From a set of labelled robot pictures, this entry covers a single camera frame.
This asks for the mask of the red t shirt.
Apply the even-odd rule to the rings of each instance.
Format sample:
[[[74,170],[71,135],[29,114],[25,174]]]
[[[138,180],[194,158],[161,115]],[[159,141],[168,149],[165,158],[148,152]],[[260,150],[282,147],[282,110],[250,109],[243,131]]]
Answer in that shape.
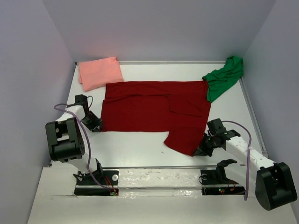
[[[207,81],[130,81],[106,85],[102,131],[168,132],[164,144],[193,156],[203,138],[211,103]]]

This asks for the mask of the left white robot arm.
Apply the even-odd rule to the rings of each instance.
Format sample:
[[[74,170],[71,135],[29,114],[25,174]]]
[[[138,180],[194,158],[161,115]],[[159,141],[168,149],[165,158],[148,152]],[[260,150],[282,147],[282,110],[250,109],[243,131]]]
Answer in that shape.
[[[45,125],[50,158],[77,168],[80,172],[77,179],[82,181],[87,176],[92,184],[104,187],[101,184],[103,168],[99,160],[92,157],[87,134],[87,130],[100,132],[102,120],[88,106],[57,104],[54,109],[63,114]]]

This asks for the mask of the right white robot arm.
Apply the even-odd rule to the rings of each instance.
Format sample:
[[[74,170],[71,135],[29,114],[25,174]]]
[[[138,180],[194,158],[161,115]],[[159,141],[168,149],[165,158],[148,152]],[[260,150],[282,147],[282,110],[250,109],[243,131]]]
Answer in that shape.
[[[284,162],[276,163],[251,148],[235,130],[204,134],[195,156],[211,157],[217,148],[223,148],[235,158],[221,160],[212,173],[202,173],[203,185],[236,182],[245,188],[245,195],[254,193],[265,210],[298,199],[289,166]]]

